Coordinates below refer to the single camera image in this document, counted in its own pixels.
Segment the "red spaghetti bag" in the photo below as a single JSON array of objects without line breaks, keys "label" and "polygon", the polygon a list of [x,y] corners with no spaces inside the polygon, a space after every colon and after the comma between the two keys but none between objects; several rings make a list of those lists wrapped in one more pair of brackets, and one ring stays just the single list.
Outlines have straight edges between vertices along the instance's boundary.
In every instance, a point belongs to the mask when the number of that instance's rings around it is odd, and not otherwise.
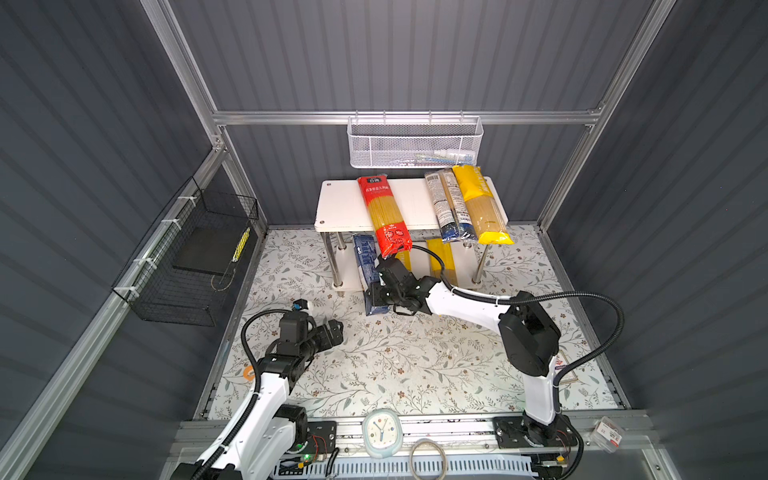
[{"label": "red spaghetti bag", "polygon": [[412,249],[412,238],[386,175],[357,179],[383,258]]}]

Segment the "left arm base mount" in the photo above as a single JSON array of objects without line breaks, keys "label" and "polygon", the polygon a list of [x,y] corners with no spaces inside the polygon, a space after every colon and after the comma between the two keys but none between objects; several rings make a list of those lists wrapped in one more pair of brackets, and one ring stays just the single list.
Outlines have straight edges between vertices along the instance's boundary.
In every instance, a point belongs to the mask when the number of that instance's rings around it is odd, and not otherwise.
[{"label": "left arm base mount", "polygon": [[294,443],[281,454],[280,459],[293,464],[326,460],[337,447],[337,437],[337,421],[309,420],[297,427]]}]

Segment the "yellow spaghetti bag with barcode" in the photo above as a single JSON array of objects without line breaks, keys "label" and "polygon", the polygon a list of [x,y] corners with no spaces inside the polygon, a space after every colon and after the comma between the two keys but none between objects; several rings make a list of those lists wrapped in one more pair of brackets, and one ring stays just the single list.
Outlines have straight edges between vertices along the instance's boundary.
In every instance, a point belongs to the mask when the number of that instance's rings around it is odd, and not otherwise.
[{"label": "yellow spaghetti bag with barcode", "polygon": [[427,249],[439,256],[444,264],[444,267],[441,267],[440,262],[429,255],[430,275],[439,278],[440,274],[443,273],[451,285],[457,286],[457,271],[451,245],[449,243],[443,243],[440,238],[428,239],[426,244]]}]

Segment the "yellow Pastatime spaghetti bag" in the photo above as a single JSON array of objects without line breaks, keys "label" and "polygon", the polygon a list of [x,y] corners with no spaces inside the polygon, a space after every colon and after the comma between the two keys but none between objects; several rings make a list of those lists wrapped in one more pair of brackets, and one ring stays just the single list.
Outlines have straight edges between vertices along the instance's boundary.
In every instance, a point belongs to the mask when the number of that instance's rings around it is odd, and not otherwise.
[{"label": "yellow Pastatime spaghetti bag", "polygon": [[399,251],[395,258],[399,260],[403,266],[409,271],[412,271],[412,263],[411,263],[411,252],[410,251]]}]

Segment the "clear blue spaghetti bag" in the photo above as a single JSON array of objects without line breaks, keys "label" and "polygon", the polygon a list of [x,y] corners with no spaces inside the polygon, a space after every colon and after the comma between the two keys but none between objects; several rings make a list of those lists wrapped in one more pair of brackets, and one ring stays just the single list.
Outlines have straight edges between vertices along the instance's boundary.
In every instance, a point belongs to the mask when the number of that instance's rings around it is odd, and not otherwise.
[{"label": "clear blue spaghetti bag", "polygon": [[429,173],[425,181],[442,241],[476,241],[477,234],[453,171],[443,169]]}]

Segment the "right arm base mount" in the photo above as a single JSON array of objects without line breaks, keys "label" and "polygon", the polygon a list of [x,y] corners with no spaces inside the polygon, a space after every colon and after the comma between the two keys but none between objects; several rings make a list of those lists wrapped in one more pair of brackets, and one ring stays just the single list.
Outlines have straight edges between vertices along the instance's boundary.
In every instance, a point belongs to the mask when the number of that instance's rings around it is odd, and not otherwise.
[{"label": "right arm base mount", "polygon": [[544,425],[526,414],[492,418],[493,432],[500,448],[544,448],[578,445],[576,433],[567,416],[556,414],[551,424]]}]

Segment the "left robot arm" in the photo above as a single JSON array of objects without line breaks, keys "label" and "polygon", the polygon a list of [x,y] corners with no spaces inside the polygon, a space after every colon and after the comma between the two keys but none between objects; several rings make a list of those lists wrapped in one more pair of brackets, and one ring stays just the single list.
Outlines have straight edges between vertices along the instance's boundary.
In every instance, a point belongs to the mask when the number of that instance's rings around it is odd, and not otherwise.
[{"label": "left robot arm", "polygon": [[[280,336],[257,358],[247,333],[258,319],[281,316]],[[254,373],[247,397],[212,444],[192,463],[180,463],[173,479],[268,479],[279,460],[309,433],[306,409],[288,403],[296,383],[319,353],[344,341],[343,323],[319,324],[299,304],[266,309],[248,318],[240,331]]]}]

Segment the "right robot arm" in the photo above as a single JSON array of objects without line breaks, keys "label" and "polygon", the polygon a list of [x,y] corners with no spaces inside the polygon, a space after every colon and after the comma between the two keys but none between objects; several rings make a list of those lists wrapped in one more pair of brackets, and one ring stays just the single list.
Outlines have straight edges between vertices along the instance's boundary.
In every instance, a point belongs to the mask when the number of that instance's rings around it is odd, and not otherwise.
[{"label": "right robot arm", "polygon": [[[497,334],[508,362],[522,374],[526,427],[541,431],[552,429],[562,419],[560,383],[566,375],[603,354],[618,340],[626,324],[622,307],[606,295],[585,291],[539,296],[521,291],[513,297],[475,293],[451,284],[444,273],[443,260],[425,247],[420,250],[438,262],[439,274],[417,278],[396,256],[381,256],[376,271],[384,287],[376,294],[377,299],[390,305],[397,314],[455,317]],[[612,333],[598,347],[557,370],[561,331],[544,304],[570,298],[601,301],[614,310],[617,321]]]}]

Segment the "blue pasta box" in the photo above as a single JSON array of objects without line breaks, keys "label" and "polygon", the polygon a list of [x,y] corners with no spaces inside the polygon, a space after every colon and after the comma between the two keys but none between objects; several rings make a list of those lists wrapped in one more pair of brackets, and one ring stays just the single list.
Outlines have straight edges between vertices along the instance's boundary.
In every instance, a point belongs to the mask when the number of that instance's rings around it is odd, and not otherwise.
[{"label": "blue pasta box", "polygon": [[389,305],[383,299],[383,284],[376,270],[376,242],[372,235],[353,236],[357,270],[363,287],[364,311],[367,316],[386,314]]}]

